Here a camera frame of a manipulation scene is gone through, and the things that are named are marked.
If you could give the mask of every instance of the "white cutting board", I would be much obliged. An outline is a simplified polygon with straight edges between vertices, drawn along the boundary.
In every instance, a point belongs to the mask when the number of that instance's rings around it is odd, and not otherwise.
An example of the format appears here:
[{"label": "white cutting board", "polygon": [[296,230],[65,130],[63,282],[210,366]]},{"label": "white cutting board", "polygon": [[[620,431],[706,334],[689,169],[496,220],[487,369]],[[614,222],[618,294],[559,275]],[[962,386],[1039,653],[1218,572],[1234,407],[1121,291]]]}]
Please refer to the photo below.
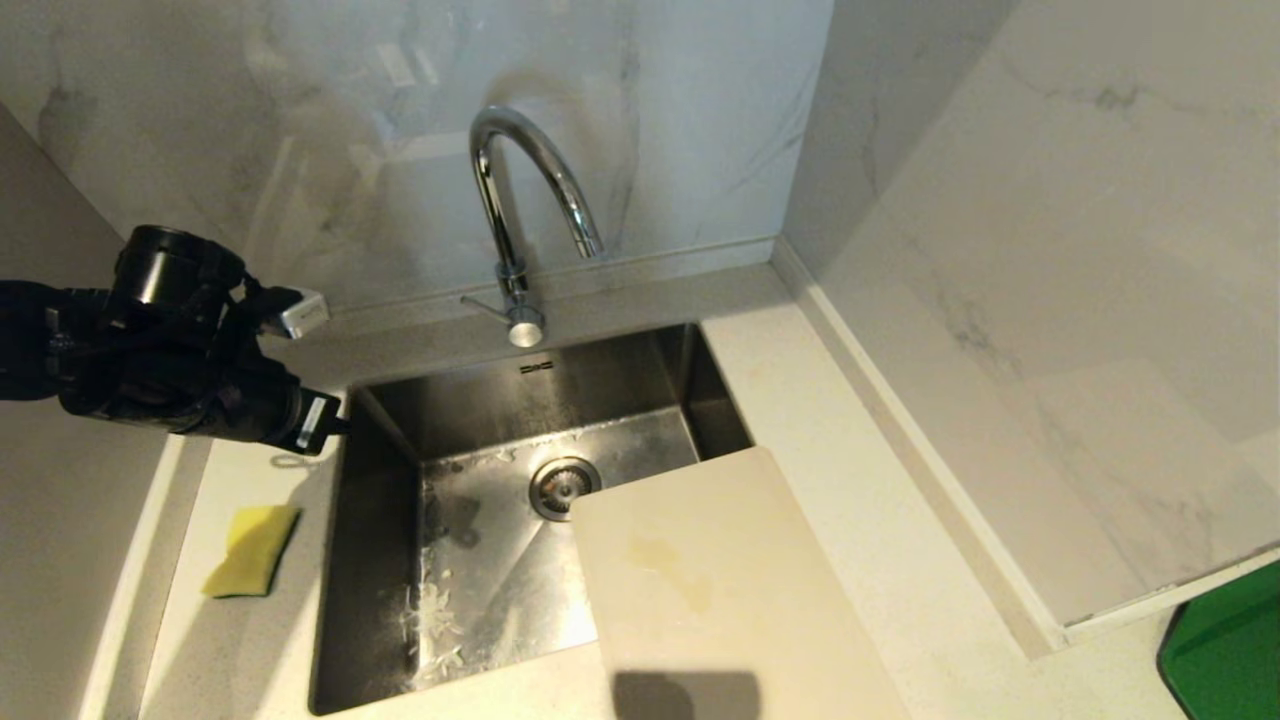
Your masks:
[{"label": "white cutting board", "polygon": [[620,720],[905,720],[782,471],[756,447],[573,502]]}]

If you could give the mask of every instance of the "sink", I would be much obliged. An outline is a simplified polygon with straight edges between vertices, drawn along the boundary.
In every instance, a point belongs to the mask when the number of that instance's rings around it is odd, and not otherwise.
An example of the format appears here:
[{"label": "sink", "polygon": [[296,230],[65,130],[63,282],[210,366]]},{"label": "sink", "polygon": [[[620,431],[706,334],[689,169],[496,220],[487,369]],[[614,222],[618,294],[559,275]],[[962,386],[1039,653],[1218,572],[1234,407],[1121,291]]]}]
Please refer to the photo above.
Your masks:
[{"label": "sink", "polygon": [[593,642],[573,498],[751,446],[696,324],[356,387],[351,428],[317,715]]}]

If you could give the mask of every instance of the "chrome faucet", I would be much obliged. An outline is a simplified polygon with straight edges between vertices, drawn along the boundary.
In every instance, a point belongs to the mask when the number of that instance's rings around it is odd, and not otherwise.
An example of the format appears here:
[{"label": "chrome faucet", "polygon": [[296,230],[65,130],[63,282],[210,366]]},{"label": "chrome faucet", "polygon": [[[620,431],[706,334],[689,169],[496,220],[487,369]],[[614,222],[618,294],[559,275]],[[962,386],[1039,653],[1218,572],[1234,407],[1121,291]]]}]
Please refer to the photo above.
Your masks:
[{"label": "chrome faucet", "polygon": [[472,297],[462,297],[462,302],[472,305],[507,325],[507,340],[517,347],[532,347],[543,340],[543,327],[547,319],[531,304],[529,278],[525,275],[525,259],[516,252],[507,228],[507,217],[498,197],[498,184],[494,182],[490,146],[494,137],[509,137],[538,165],[543,177],[552,186],[556,200],[570,232],[577,243],[577,254],[582,258],[595,258],[603,252],[600,233],[595,229],[591,211],[586,206],[582,188],[573,179],[573,173],[561,156],[550,138],[538,129],[525,115],[511,108],[490,105],[471,122],[471,169],[475,170],[480,200],[489,217],[494,245],[498,246],[498,286],[502,288],[503,310],[489,307]]}]

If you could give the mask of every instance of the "sink drain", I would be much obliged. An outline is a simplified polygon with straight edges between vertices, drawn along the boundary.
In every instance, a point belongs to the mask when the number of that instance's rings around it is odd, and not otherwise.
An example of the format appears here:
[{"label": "sink drain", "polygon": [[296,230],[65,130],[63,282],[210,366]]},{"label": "sink drain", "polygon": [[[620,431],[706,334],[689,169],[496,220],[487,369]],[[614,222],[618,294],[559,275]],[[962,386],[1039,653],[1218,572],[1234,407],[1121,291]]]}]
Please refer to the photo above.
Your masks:
[{"label": "sink drain", "polygon": [[529,483],[529,501],[548,520],[568,520],[575,500],[600,489],[600,474],[581,457],[561,457],[543,465]]}]

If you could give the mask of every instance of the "countertop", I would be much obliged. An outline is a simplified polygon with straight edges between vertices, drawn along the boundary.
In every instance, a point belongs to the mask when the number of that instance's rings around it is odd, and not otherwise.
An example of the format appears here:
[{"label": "countertop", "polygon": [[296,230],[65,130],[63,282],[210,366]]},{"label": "countertop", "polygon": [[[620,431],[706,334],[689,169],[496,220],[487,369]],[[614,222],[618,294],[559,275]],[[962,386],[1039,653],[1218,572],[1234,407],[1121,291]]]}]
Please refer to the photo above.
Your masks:
[{"label": "countertop", "polygon": [[[773,451],[915,719],[1181,719],[1155,653],[1169,614],[1028,661],[804,314],[768,265],[547,304],[549,345],[700,320],[758,445]],[[311,386],[408,377],[515,354],[467,318],[278,355]],[[337,443],[316,459],[215,442],[147,679],[143,719],[311,717]],[[207,600],[234,511],[302,507],[274,592]],[[595,643],[353,708],[335,719],[613,717]]]}]

